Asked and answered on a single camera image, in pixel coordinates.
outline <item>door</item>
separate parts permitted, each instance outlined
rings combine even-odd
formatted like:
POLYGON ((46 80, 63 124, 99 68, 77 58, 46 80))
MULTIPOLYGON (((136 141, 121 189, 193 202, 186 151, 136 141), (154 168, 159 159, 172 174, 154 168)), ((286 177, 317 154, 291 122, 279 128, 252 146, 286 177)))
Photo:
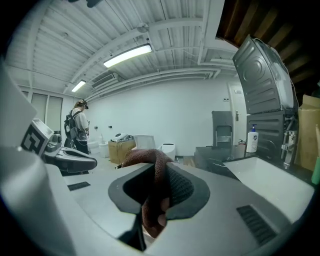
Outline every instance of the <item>door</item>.
POLYGON ((267 46, 248 35, 232 58, 243 87, 246 110, 251 115, 281 108, 270 61, 264 53, 267 50, 267 46))
POLYGON ((232 112, 233 145, 247 139, 247 109, 241 83, 228 83, 232 112))

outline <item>backpack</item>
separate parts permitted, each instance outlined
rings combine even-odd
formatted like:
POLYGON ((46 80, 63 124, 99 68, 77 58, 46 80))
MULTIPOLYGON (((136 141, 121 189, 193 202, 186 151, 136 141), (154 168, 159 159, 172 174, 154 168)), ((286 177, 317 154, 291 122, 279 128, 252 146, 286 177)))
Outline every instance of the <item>backpack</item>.
POLYGON ((81 111, 77 111, 76 113, 74 113, 74 115, 72 115, 72 110, 71 110, 70 113, 66 115, 66 119, 64 121, 64 131, 65 131, 65 135, 70 140, 77 138, 79 129, 76 126, 75 117, 80 113, 81 111))

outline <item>towel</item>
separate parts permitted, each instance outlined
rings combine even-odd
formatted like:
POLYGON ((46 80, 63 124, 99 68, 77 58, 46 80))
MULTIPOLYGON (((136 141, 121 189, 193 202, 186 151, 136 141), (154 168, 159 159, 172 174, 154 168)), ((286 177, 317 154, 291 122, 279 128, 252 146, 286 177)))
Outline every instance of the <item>towel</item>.
POLYGON ((169 197, 169 188, 165 184, 165 167, 167 162, 173 162, 165 153, 157 149, 136 149, 129 151, 123 160, 122 167, 139 163, 154 163, 153 190, 142 205, 142 225, 153 238, 164 229, 158 222, 158 217, 164 212, 161 203, 169 197))

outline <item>cardboard box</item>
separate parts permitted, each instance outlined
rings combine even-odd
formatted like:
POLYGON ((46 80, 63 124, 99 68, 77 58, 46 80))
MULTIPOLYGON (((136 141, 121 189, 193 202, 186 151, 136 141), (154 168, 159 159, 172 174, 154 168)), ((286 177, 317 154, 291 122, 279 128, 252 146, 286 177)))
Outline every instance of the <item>cardboard box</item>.
POLYGON ((132 150, 136 146, 134 140, 129 140, 125 142, 108 142, 109 156, 112 163, 120 165, 126 156, 126 153, 132 150))
POLYGON ((318 156, 316 124, 320 126, 320 98, 303 95, 298 117, 298 146, 294 163, 314 171, 318 156))

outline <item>window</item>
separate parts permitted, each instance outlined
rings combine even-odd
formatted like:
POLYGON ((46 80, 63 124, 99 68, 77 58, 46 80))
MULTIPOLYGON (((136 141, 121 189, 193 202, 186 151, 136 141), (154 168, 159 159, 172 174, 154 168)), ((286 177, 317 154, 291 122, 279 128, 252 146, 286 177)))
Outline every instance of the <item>window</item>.
POLYGON ((53 131, 61 131, 62 98, 49 97, 46 125, 53 131))
POLYGON ((47 95, 37 93, 32 94, 31 104, 37 112, 35 118, 39 118, 42 122, 45 122, 47 98, 47 95))

